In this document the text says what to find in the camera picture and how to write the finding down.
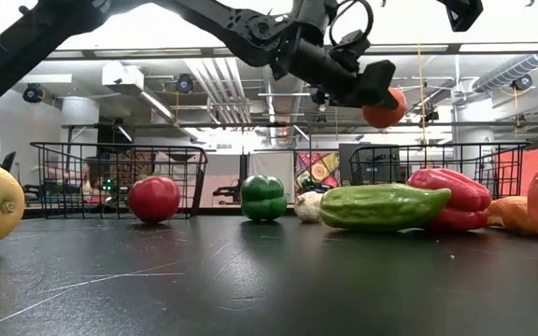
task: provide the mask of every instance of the black wire basket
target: black wire basket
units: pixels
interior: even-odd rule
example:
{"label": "black wire basket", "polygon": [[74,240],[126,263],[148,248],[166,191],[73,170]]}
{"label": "black wire basket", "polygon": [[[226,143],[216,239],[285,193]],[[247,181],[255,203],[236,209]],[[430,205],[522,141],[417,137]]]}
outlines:
{"label": "black wire basket", "polygon": [[32,143],[38,150],[34,191],[45,218],[135,218],[128,193],[139,179],[169,177],[181,201],[174,218],[199,210],[207,156],[199,147],[120,144]]}
{"label": "black wire basket", "polygon": [[405,183],[422,168],[447,168],[485,186],[493,199],[520,194],[529,143],[472,143],[359,147],[350,156],[350,184]]}

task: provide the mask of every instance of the black tabletop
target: black tabletop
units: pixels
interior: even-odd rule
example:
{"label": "black tabletop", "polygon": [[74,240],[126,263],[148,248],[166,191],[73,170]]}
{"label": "black tabletop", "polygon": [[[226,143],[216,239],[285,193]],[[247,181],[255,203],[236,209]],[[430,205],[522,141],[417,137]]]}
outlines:
{"label": "black tabletop", "polygon": [[24,221],[0,242],[3,335],[538,336],[538,240]]}

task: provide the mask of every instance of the orange ball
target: orange ball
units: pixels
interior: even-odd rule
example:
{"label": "orange ball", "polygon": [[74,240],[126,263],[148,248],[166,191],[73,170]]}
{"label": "orange ball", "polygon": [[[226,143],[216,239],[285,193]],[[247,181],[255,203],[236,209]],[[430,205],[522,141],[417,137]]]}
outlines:
{"label": "orange ball", "polygon": [[389,93],[391,93],[393,98],[398,101],[397,108],[389,109],[377,106],[362,107],[362,116],[369,125],[379,129],[388,128],[389,126],[398,123],[404,116],[404,113],[406,112],[406,98],[404,98],[404,93],[394,88],[389,88]]}

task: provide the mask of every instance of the green bell pepper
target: green bell pepper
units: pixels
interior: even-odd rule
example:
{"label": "green bell pepper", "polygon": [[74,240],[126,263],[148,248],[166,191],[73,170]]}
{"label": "green bell pepper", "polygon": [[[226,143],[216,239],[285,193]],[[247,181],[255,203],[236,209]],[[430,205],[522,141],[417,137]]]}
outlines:
{"label": "green bell pepper", "polygon": [[343,187],[323,195],[320,217],[338,229],[421,228],[439,215],[450,197],[450,189],[425,190],[404,184]]}
{"label": "green bell pepper", "polygon": [[254,175],[240,188],[242,214],[253,221],[274,220],[286,212],[284,185],[272,176]]}

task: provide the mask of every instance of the red apple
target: red apple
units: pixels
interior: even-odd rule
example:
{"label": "red apple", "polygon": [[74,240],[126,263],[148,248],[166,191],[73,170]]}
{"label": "red apple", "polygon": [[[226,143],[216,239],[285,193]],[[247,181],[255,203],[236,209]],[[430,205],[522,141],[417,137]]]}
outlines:
{"label": "red apple", "polygon": [[130,210],[147,224],[163,222],[176,214],[181,197],[172,179],[152,176],[132,186],[128,194]]}

